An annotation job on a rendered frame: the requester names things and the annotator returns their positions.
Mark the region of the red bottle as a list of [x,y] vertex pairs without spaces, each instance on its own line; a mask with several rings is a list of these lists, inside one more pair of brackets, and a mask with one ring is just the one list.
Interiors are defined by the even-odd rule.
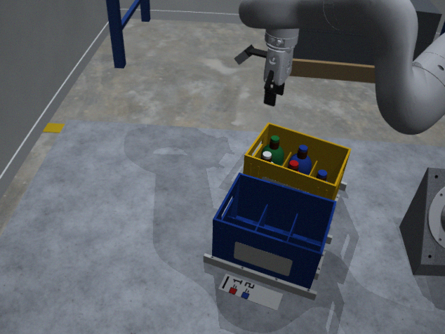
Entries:
[[294,170],[294,171],[298,171],[298,167],[299,167],[298,162],[295,160],[290,161],[290,163],[288,165],[288,168],[291,170]]

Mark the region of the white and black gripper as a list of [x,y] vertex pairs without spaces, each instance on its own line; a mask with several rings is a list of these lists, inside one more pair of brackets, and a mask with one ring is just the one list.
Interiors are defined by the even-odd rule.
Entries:
[[[264,104],[275,106],[277,94],[284,94],[284,82],[291,73],[293,49],[295,46],[291,48],[277,48],[267,42],[266,45],[268,50],[264,71]],[[271,84],[273,88],[271,88]]]

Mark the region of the white paper pick list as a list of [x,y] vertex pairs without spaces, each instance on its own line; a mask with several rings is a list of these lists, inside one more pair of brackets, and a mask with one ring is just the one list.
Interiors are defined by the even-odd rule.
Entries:
[[225,274],[219,290],[233,294],[245,300],[257,303],[270,309],[278,310],[282,293]]

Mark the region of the green bottle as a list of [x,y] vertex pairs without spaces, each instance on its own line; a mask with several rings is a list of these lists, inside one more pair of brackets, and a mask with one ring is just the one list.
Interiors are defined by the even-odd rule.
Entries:
[[279,146],[279,137],[276,135],[273,135],[270,139],[270,143],[268,145],[266,145],[262,152],[261,152],[261,158],[262,159],[262,155],[263,152],[271,152],[272,153],[272,162],[283,166],[283,162],[284,162],[284,151],[283,149]]

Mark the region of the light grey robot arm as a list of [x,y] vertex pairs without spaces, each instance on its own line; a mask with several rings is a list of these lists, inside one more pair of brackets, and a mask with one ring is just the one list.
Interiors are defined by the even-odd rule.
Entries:
[[[416,135],[445,115],[445,33],[414,61],[418,17],[410,0],[242,0],[239,17],[265,29],[265,41],[293,47],[299,29],[358,31],[374,56],[376,100],[396,131]],[[445,187],[427,211],[432,238],[445,248]]]

